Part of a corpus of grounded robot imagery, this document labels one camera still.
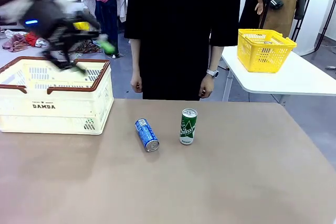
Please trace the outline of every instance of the basket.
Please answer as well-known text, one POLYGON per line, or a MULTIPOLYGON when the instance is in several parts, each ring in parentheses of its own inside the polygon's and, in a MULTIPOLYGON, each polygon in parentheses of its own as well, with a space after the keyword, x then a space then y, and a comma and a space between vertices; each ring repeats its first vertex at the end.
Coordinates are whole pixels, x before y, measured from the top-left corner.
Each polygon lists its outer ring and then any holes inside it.
POLYGON ((108 60, 76 60, 86 74, 41 57, 0 68, 0 130, 99 135, 113 104, 108 60))
POLYGON ((238 59, 249 72, 276 73, 296 46, 273 30, 240 29, 238 59))

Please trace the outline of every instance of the yellow plastic basket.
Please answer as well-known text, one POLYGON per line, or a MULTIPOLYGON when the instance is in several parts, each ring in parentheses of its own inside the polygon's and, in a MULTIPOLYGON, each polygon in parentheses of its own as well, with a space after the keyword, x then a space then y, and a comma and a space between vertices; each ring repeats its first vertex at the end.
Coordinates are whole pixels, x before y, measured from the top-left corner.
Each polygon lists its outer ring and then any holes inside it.
POLYGON ((296 46, 273 30, 240 29, 238 59, 249 72, 276 73, 296 46))

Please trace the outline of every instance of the green can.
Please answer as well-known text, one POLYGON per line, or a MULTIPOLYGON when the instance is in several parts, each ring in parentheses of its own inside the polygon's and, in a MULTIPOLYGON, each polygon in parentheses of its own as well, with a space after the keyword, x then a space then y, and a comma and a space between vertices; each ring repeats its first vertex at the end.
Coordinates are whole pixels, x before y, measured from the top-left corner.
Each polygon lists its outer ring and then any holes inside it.
POLYGON ((180 142, 190 145, 194 142, 197 111, 194 109, 184 109, 182 111, 180 142))

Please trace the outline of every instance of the apron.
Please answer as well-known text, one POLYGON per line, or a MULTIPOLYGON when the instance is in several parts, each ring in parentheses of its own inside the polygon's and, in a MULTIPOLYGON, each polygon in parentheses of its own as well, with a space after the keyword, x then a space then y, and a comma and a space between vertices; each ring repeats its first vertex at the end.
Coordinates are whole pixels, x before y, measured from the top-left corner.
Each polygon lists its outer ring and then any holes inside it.
POLYGON ((289 36, 292 28, 297 0, 282 1, 283 7, 281 9, 268 10, 263 29, 275 30, 286 38, 289 36))

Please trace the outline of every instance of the green object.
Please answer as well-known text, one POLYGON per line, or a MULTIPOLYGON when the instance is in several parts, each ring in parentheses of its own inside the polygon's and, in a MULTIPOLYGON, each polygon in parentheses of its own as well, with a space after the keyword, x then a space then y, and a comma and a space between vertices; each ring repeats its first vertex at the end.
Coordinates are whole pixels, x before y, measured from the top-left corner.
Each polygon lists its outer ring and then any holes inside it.
POLYGON ((180 142, 182 144, 192 144, 195 136, 197 111, 185 109, 182 111, 180 142))
POLYGON ((115 52, 115 47, 111 45, 111 43, 109 43, 106 40, 98 40, 98 43, 100 44, 100 47, 102 49, 104 49, 106 54, 113 54, 115 52))

